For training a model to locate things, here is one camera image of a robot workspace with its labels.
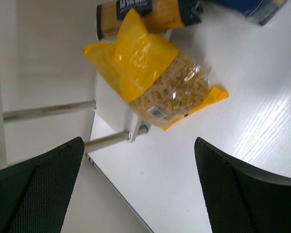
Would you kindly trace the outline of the yellow macaroni bag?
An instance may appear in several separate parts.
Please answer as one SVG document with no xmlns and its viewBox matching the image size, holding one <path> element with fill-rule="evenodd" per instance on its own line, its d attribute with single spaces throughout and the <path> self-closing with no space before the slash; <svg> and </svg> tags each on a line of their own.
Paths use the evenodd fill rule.
<svg viewBox="0 0 291 233">
<path fill-rule="evenodd" d="M 164 130 L 228 98 L 207 71 L 131 9 L 113 43 L 95 43 L 84 55 L 108 85 L 143 120 Z"/>
</svg>

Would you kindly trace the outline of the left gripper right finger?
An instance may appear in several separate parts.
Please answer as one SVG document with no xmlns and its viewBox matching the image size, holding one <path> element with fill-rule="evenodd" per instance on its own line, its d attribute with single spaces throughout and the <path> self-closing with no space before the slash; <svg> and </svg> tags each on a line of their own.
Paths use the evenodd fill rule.
<svg viewBox="0 0 291 233">
<path fill-rule="evenodd" d="M 291 233 L 291 178 L 219 150 L 202 138 L 194 154 L 214 233 Z"/>
</svg>

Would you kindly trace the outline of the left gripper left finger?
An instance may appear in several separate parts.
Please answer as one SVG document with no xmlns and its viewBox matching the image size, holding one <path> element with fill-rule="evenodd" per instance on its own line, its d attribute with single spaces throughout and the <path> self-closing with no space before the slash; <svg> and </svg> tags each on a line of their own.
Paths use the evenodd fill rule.
<svg viewBox="0 0 291 233">
<path fill-rule="evenodd" d="M 0 170 L 0 233 L 59 233 L 84 154 L 76 137 Z"/>
</svg>

